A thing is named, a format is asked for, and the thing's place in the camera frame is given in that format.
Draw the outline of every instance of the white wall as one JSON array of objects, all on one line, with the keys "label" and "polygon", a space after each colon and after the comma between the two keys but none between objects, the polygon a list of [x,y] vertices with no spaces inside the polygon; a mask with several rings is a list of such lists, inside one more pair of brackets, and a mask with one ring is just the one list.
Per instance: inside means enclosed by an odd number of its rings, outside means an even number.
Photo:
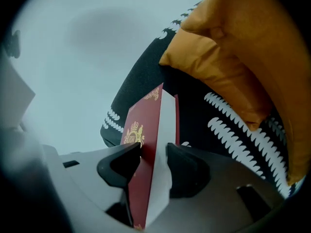
[{"label": "white wall", "polygon": [[35,91],[24,123],[60,154],[104,148],[100,127],[135,61],[200,0],[29,0],[13,66]]}]

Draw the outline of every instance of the coat of arms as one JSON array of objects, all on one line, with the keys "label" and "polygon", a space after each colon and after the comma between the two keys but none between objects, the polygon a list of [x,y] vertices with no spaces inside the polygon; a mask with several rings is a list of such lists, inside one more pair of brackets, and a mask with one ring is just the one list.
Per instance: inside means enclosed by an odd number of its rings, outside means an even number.
[{"label": "coat of arms", "polygon": [[142,128],[143,125],[140,126],[138,129],[138,122],[134,122],[131,125],[131,129],[127,129],[126,136],[124,138],[124,144],[126,143],[135,143],[135,142],[140,142],[140,147],[144,144],[143,140],[145,139],[145,136],[142,135]]}]

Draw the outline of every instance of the black slot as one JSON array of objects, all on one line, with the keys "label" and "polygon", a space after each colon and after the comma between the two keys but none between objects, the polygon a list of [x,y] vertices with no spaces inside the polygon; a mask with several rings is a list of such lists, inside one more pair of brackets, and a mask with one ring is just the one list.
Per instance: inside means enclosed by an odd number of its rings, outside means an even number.
[{"label": "black slot", "polygon": [[237,192],[243,200],[254,222],[263,218],[271,211],[271,208],[252,186],[248,185],[238,187]]},{"label": "black slot", "polygon": [[77,162],[77,161],[67,161],[67,162],[64,162],[63,165],[65,168],[68,168],[68,167],[71,167],[71,166],[76,166],[76,165],[79,165],[80,163]]}]

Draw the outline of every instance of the black patterned fabric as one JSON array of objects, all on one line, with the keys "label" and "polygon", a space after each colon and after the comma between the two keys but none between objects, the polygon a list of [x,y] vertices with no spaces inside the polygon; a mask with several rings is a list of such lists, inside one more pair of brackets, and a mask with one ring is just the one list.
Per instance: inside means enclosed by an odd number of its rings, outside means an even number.
[{"label": "black patterned fabric", "polygon": [[282,121],[274,109],[255,131],[208,86],[159,60],[179,29],[184,13],[156,38],[125,79],[101,128],[107,146],[120,144],[128,109],[155,87],[164,83],[171,95],[178,94],[180,143],[236,159],[272,183],[287,198],[296,184],[287,186],[288,156]]}]

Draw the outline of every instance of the orange cushion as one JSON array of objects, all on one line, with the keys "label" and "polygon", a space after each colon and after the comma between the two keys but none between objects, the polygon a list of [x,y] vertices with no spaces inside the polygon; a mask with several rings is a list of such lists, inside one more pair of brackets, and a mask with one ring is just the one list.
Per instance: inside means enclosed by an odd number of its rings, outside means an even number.
[{"label": "orange cushion", "polygon": [[172,66],[207,84],[256,130],[269,115],[272,103],[241,61],[213,40],[180,29],[164,52],[160,65]]},{"label": "orange cushion", "polygon": [[182,23],[212,38],[258,78],[284,123],[288,184],[311,161],[311,60],[298,28],[278,0],[204,0]]}]

